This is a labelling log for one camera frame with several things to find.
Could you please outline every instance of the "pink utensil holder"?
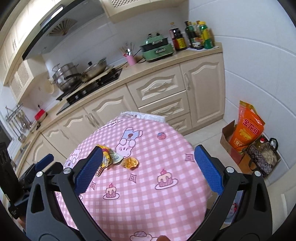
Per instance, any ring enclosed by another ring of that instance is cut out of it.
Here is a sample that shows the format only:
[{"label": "pink utensil holder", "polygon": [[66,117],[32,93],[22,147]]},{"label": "pink utensil holder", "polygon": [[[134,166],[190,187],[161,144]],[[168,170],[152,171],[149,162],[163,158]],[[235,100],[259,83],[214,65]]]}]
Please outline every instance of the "pink utensil holder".
[{"label": "pink utensil holder", "polygon": [[133,55],[128,55],[125,58],[126,58],[126,61],[128,62],[128,64],[130,66],[133,66],[133,65],[135,65],[137,63],[137,61],[135,60]]}]

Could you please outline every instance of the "range hood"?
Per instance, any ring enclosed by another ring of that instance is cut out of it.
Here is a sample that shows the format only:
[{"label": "range hood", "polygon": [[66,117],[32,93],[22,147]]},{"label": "range hood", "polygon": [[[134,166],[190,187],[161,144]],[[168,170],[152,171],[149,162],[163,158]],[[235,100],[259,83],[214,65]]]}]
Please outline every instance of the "range hood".
[{"label": "range hood", "polygon": [[103,13],[99,0],[75,0],[58,6],[40,24],[41,30],[22,55],[23,60],[49,53],[69,34]]}]

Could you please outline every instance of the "orange bag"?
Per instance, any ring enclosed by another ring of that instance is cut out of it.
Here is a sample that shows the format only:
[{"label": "orange bag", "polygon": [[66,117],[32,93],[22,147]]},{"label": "orange bag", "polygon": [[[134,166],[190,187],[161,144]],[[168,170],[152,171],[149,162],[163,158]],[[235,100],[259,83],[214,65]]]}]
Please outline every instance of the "orange bag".
[{"label": "orange bag", "polygon": [[255,108],[246,102],[240,101],[239,120],[229,141],[230,145],[239,153],[244,152],[262,134],[264,125],[264,121],[257,114]]}]

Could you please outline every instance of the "pink checkered tablecloth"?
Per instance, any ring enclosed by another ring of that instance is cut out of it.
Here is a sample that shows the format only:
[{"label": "pink checkered tablecloth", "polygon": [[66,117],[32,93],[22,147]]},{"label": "pink checkered tablecloth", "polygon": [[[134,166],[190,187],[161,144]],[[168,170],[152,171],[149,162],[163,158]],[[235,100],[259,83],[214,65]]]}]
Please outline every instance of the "pink checkered tablecloth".
[{"label": "pink checkered tablecloth", "polygon": [[[160,235],[187,240],[203,221],[210,195],[190,143],[166,123],[120,116],[85,139],[65,167],[97,144],[139,161],[134,170],[111,165],[80,194],[101,229],[113,241],[156,241]],[[116,195],[108,198],[112,186]],[[77,228],[61,193],[56,196],[67,224]]]}]

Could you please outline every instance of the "fan decoration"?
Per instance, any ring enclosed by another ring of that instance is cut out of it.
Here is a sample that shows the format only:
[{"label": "fan decoration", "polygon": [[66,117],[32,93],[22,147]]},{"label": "fan decoration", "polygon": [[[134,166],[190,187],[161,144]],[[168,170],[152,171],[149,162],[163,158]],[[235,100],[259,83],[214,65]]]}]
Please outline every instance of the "fan decoration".
[{"label": "fan decoration", "polygon": [[76,20],[66,18],[63,19],[57,26],[48,33],[48,36],[65,36],[69,29],[77,23]]}]

